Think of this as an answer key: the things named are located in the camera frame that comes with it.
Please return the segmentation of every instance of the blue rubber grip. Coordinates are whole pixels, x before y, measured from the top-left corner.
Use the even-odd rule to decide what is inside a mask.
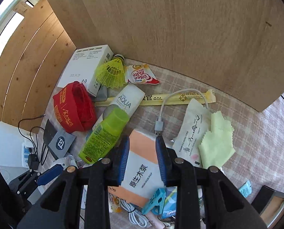
[[[46,185],[55,177],[58,177],[62,172],[63,167],[60,164],[56,164],[38,177],[37,184],[39,186]]]

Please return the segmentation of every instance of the yellow-green cleaning cloth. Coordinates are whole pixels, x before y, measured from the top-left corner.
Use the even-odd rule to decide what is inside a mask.
[[[221,111],[211,114],[211,131],[207,131],[199,145],[203,168],[211,165],[218,168],[235,153],[232,143],[233,127]]]

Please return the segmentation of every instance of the wooden wall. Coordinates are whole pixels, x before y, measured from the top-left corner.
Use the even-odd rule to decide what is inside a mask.
[[[44,114],[75,49],[47,0],[26,11],[0,57],[0,121],[17,126],[22,118]],[[29,131],[41,121],[20,127]]]
[[[281,0],[48,0],[77,48],[196,78],[258,111],[284,92]]]

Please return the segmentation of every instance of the lime green plastic bottle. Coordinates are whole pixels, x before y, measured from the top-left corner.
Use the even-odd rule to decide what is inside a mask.
[[[78,156],[88,164],[106,156],[116,144],[128,121],[129,115],[125,111],[119,107],[113,109],[91,133]]]

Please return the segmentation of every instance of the checkered tablecloth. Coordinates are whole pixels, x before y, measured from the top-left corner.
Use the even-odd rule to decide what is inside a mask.
[[[139,61],[126,59],[126,65],[141,64]],[[247,198],[252,202],[262,185],[284,192],[284,100],[279,97],[265,111],[259,113],[238,99],[215,89],[207,84],[197,81],[182,74],[150,65],[152,72],[161,81],[159,85],[138,85],[146,94],[171,93],[180,89],[194,88],[202,92],[213,89],[216,103],[209,104],[212,112],[220,110],[231,121],[234,127],[233,145],[235,154],[225,163],[223,170],[226,176],[237,187],[241,187],[247,180],[252,185],[252,194]],[[55,87],[52,96],[60,88]],[[109,90],[108,96],[115,96],[119,90]],[[172,139],[177,136],[187,105],[166,106],[163,111],[163,135]],[[98,116],[104,108],[97,108]],[[158,117],[160,106],[140,106],[131,117],[124,132],[139,126],[154,132],[155,121]],[[45,127],[49,119],[56,129],[61,126],[55,118],[53,99],[51,97],[42,121]],[[78,152],[85,143],[87,132],[74,132],[76,140],[69,149],[77,160]],[[48,159],[40,171],[48,169],[54,158],[49,153]],[[111,228],[138,228],[129,223],[127,213],[114,214],[111,217]]]

